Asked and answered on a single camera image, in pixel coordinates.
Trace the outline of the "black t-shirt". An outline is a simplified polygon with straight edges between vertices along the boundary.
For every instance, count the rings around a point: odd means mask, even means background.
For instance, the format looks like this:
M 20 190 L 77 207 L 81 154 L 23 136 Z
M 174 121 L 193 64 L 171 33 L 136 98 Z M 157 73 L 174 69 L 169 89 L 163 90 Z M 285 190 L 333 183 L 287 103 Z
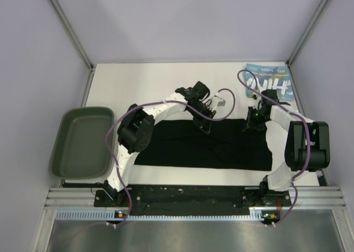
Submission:
M 212 122 L 210 133 L 191 120 L 161 121 L 137 166 L 270 171 L 272 153 L 266 132 L 246 128 L 244 119 Z

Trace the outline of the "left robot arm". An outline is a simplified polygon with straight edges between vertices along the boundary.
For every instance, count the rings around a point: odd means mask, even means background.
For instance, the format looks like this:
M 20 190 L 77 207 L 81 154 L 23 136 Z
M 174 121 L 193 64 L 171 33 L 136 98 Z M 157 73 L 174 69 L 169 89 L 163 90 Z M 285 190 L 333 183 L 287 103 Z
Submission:
M 138 154 L 146 149 L 152 139 L 154 126 L 171 115 L 188 111 L 194 124 L 204 132 L 210 131 L 211 121 L 216 115 L 220 94 L 205 100 L 209 89 L 201 82 L 194 87 L 178 88 L 161 101 L 148 104 L 133 104 L 113 124 L 106 134 L 105 143 L 114 166 L 105 183 L 109 190 L 106 199 L 115 206 L 125 201 L 124 187 L 128 185 L 130 168 Z

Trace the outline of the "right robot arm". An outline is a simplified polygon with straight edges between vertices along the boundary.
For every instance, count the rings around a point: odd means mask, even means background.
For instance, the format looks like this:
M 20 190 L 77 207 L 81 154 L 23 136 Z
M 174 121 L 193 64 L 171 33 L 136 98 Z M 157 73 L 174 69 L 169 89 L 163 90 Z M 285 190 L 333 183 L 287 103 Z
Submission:
M 284 162 L 259 184 L 258 199 L 273 204 L 303 174 L 326 168 L 330 163 L 329 125 L 313 121 L 278 99 L 276 90 L 258 94 L 256 104 L 248 107 L 245 130 L 263 131 L 266 122 L 276 122 L 287 132 Z

